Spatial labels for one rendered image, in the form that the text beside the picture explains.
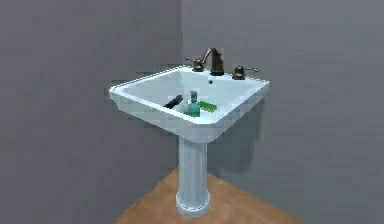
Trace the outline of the teal soap bottle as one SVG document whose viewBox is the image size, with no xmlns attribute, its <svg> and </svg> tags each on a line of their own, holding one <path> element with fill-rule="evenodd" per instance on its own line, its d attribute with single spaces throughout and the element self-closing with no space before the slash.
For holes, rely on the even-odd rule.
<svg viewBox="0 0 384 224">
<path fill-rule="evenodd" d="M 191 91 L 190 95 L 191 95 L 191 99 L 190 99 L 190 103 L 188 104 L 188 114 L 191 117 L 199 117 L 200 116 L 200 106 L 197 102 L 197 92 Z"/>
</svg>

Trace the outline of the green sponge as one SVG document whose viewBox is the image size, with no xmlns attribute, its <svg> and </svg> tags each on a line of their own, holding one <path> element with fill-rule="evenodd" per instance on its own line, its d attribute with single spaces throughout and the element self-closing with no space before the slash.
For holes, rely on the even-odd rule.
<svg viewBox="0 0 384 224">
<path fill-rule="evenodd" d="M 207 112 L 214 112 L 217 109 L 217 106 L 215 104 L 211 104 L 205 101 L 200 101 L 199 106 L 202 110 L 205 110 Z"/>
</svg>

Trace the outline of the black flat bar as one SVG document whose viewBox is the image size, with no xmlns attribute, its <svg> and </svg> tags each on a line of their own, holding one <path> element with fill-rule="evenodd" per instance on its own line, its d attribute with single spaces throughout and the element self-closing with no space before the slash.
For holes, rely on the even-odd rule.
<svg viewBox="0 0 384 224">
<path fill-rule="evenodd" d="M 167 104 L 165 104 L 165 107 L 168 108 L 168 109 L 172 109 L 176 105 L 180 104 L 182 101 L 183 101 L 183 96 L 182 95 L 177 95 L 175 98 L 173 98 Z"/>
</svg>

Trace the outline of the bronze faucet spout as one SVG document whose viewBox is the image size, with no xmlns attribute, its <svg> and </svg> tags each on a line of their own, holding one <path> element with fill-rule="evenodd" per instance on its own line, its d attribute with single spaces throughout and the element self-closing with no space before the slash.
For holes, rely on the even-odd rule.
<svg viewBox="0 0 384 224">
<path fill-rule="evenodd" d="M 222 76 L 224 74 L 224 63 L 221 53 L 216 48 L 208 48 L 202 57 L 203 64 L 207 62 L 208 57 L 211 57 L 211 75 Z"/>
</svg>

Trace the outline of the white pedestal sink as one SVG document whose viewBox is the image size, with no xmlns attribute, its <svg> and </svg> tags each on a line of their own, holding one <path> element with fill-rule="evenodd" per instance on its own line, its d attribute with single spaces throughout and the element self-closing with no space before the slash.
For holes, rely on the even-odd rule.
<svg viewBox="0 0 384 224">
<path fill-rule="evenodd" d="M 188 217 L 201 217 L 210 207 L 207 181 L 208 144 L 225 133 L 266 95 L 268 80 L 246 77 L 234 80 L 230 73 L 212 76 L 209 70 L 193 72 L 179 66 L 109 89 L 118 109 L 178 136 L 179 178 L 176 208 Z M 214 112 L 200 108 L 199 117 L 188 114 L 191 91 L 197 102 L 215 104 Z M 177 95 L 183 101 L 165 107 Z"/>
</svg>

